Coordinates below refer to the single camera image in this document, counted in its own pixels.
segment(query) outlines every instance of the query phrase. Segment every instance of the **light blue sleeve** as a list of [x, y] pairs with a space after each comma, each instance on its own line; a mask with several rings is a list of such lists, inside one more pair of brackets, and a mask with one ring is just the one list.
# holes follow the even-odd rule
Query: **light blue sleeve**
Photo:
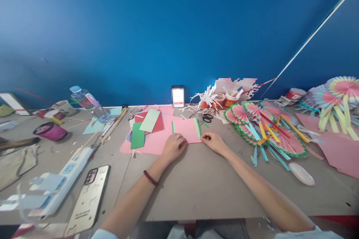
[[343, 237], [336, 233], [329, 231], [323, 232], [318, 226], [315, 226], [315, 230], [300, 233], [277, 233], [275, 239], [343, 239]]
[[91, 239], [119, 239], [116, 235], [113, 233], [110, 233], [103, 229], [98, 229], [94, 235], [91, 237]]

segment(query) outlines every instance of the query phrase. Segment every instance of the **outlet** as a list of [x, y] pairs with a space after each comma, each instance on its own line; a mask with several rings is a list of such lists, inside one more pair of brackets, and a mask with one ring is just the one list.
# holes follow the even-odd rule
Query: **outlet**
[[75, 168], [76, 164], [68, 164], [66, 168], [63, 170], [62, 174], [70, 174], [72, 170]]

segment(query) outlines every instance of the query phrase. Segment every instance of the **water bottle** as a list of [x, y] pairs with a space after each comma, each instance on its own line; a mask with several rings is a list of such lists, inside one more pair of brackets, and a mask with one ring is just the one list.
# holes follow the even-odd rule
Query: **water bottle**
[[84, 109], [91, 111], [92, 115], [100, 122], [105, 123], [109, 120], [110, 115], [106, 110], [98, 103], [98, 101], [89, 93], [88, 90], [81, 89], [79, 86], [73, 86], [70, 88], [73, 92], [71, 97], [79, 103]]

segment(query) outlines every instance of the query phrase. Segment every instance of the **white cord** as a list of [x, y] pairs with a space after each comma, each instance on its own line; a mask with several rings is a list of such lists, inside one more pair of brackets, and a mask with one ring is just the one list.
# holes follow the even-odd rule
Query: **white cord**
[[32, 225], [34, 225], [37, 229], [44, 229], [45, 227], [41, 227], [40, 223], [38, 223], [37, 221], [32, 221], [30, 220], [24, 213], [24, 208], [23, 208], [23, 204], [22, 204], [22, 194], [21, 194], [21, 184], [25, 183], [25, 182], [31, 182], [32, 180], [26, 180], [24, 182], [20, 182], [16, 188], [17, 193], [18, 193], [18, 201], [19, 201], [19, 213], [20, 213], [20, 217], [26, 222], [26, 223], [30, 223]]

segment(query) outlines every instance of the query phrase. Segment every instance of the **power strip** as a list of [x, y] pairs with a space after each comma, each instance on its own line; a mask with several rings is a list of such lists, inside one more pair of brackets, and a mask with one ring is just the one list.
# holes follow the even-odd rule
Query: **power strip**
[[[76, 150], [73, 156], [76, 156], [81, 149]], [[61, 170], [59, 175], [66, 177], [65, 182], [62, 184], [58, 192], [46, 191], [44, 194], [50, 194], [45, 203], [38, 209], [33, 209], [29, 213], [29, 217], [32, 216], [49, 216], [56, 213], [57, 209], [61, 205], [62, 201], [66, 197], [70, 188], [74, 184], [76, 178], [79, 176], [83, 168], [85, 167], [91, 153], [92, 148], [84, 148], [80, 155], [72, 160], [68, 161], [65, 167]]]

